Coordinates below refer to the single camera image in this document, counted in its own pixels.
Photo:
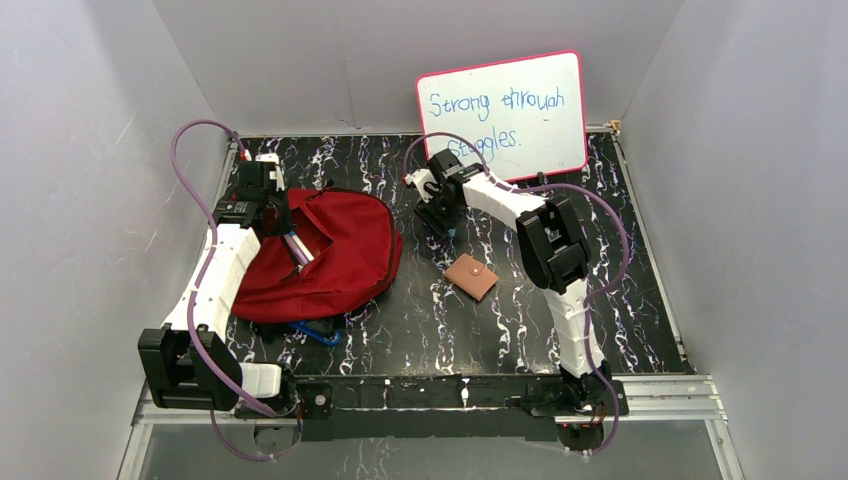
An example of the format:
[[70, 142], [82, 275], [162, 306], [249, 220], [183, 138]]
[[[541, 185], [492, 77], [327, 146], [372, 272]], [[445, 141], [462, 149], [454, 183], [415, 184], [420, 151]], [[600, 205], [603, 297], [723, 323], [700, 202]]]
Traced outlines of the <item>blue white marker pen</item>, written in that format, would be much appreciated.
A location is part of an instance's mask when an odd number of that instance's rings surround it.
[[290, 250], [294, 253], [301, 266], [306, 266], [314, 260], [313, 254], [294, 231], [285, 235], [284, 240], [287, 242]]

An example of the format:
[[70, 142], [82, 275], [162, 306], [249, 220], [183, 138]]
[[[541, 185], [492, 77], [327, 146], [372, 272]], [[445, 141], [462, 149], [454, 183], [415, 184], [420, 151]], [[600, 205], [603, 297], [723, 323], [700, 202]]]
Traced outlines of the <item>red student backpack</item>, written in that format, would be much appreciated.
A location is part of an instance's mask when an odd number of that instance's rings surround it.
[[239, 287], [234, 315], [260, 324], [329, 318], [390, 286], [403, 238], [386, 203], [341, 188], [293, 188], [288, 200], [296, 233], [313, 259], [299, 267], [283, 240], [264, 239]]

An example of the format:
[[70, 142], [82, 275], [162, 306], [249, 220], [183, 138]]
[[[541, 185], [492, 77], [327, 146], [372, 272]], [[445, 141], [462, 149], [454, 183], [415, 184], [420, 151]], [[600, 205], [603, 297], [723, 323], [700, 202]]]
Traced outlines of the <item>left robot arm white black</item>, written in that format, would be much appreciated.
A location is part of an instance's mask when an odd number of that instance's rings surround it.
[[266, 416], [286, 416], [297, 387], [271, 364], [241, 363], [224, 344], [226, 325], [248, 267], [260, 250], [264, 221], [282, 222], [286, 183], [279, 158], [261, 154], [237, 167], [230, 194], [210, 208], [185, 176], [180, 182], [208, 222], [194, 272], [157, 329], [138, 340], [142, 367], [156, 406], [229, 411], [238, 403]]

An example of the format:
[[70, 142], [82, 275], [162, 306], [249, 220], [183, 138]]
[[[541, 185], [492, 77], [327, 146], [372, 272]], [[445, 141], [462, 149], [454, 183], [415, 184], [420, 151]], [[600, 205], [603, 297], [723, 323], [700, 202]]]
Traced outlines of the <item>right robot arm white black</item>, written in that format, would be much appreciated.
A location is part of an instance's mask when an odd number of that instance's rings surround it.
[[571, 202], [524, 192], [480, 163], [462, 164], [449, 150], [405, 174], [403, 183], [417, 191], [415, 213], [439, 237], [469, 209], [515, 233], [525, 274], [547, 301], [560, 348], [563, 385], [546, 403], [577, 414], [599, 407], [609, 373], [586, 305], [591, 251]]

